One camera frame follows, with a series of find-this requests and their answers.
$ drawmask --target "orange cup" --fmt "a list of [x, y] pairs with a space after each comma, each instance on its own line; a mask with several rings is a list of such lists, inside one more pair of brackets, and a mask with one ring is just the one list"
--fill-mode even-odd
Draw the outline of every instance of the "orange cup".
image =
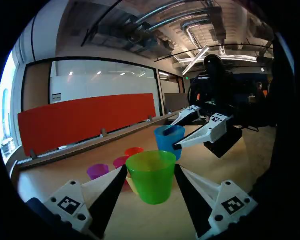
[[143, 152], [143, 148], [138, 148], [138, 147], [128, 148], [128, 149], [124, 152], [124, 154], [125, 154], [126, 156], [132, 156], [132, 155], [137, 154], [137, 153], [139, 153], [139, 152]]

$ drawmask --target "plastic cup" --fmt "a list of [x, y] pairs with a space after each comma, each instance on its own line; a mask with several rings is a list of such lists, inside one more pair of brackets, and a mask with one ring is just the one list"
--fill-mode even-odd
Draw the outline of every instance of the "plastic cup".
[[[163, 131], [167, 128], [170, 128], [172, 133], [164, 136]], [[185, 132], [186, 129], [178, 125], [167, 125], [156, 128], [154, 130], [154, 135], [156, 136], [158, 149], [162, 151], [172, 152], [176, 156], [176, 161], [178, 161], [181, 156], [182, 149], [174, 150], [172, 144], [183, 138]]]
[[105, 164], [95, 164], [87, 169], [87, 174], [91, 178], [91, 180], [94, 180], [98, 177], [101, 177], [104, 174], [107, 174], [109, 172], [108, 165]]
[[165, 202], [171, 194], [176, 156], [166, 151], [148, 151], [127, 159], [126, 166], [140, 198], [148, 204]]
[[126, 160], [129, 156], [122, 156], [113, 161], [114, 168], [117, 169], [121, 167], [123, 164], [126, 164]]
[[137, 154], [137, 153], [139, 153], [139, 152], [143, 152], [143, 148], [138, 148], [138, 147], [135, 147], [135, 148], [128, 148], [128, 149], [124, 152], [124, 154], [125, 154], [126, 156], [132, 156], [132, 155]]

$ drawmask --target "glass wall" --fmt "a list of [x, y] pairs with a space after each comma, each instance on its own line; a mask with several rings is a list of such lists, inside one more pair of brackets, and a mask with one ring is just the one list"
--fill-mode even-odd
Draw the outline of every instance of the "glass wall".
[[50, 103], [137, 93], [152, 93], [156, 116], [160, 116], [157, 81], [151, 68], [99, 60], [52, 63]]
[[166, 93], [184, 93], [184, 82], [183, 78], [177, 75], [171, 74], [169, 72], [165, 72], [159, 70], [159, 79], [161, 83], [161, 91], [162, 98], [164, 103], [164, 109], [167, 113], [169, 111], [169, 107], [166, 106]]
[[8, 60], [3, 70], [0, 82], [0, 149], [4, 162], [15, 149], [14, 139], [11, 135], [11, 89], [16, 65], [12, 59], [12, 53], [9, 54]]

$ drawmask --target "purple cup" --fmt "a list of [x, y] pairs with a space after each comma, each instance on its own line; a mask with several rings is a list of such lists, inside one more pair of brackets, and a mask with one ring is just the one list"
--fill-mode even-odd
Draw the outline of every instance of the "purple cup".
[[91, 178], [91, 180], [94, 180], [98, 177], [101, 177], [104, 174], [107, 174], [109, 172], [108, 165], [105, 164], [95, 164], [87, 169], [87, 174]]

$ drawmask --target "window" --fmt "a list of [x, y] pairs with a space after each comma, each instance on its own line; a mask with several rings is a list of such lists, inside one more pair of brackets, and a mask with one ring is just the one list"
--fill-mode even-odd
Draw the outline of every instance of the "window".
[[16, 65], [10, 53], [0, 82], [0, 149], [5, 163], [9, 154], [15, 149], [10, 119], [10, 97], [15, 69]]

